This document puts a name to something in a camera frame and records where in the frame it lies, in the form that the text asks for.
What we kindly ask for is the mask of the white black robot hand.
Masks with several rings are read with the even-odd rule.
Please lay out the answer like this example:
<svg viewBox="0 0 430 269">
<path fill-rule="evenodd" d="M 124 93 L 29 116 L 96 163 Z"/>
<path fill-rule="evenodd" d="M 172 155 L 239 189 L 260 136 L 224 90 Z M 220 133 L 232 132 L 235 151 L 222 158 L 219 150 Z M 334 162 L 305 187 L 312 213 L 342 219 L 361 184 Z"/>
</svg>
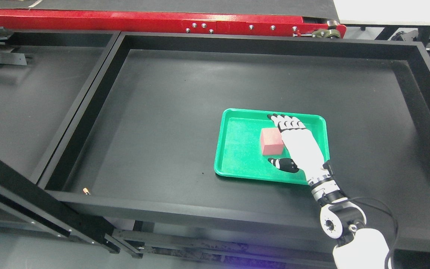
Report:
<svg viewBox="0 0 430 269">
<path fill-rule="evenodd" d="M 267 117 L 280 131 L 282 142 L 290 155 L 280 159 L 270 157 L 268 162 L 271 165 L 288 173 L 304 172 L 309 186 L 331 177 L 329 170 L 324 167 L 324 155 L 318 143 L 299 118 L 284 114 L 268 114 Z"/>
</svg>

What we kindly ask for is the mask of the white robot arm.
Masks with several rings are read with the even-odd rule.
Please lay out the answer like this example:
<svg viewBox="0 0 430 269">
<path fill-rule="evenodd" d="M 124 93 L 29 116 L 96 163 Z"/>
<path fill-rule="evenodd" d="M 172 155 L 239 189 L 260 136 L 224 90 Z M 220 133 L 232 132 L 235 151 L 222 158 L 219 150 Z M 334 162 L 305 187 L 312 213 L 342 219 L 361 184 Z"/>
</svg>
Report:
<svg viewBox="0 0 430 269">
<path fill-rule="evenodd" d="M 338 269 L 392 269 L 390 248 L 384 235 L 367 225 L 363 209 L 338 186 L 331 164 L 321 175 L 309 179 L 312 195 L 321 207 L 321 228 L 332 239 L 333 259 Z"/>
</svg>

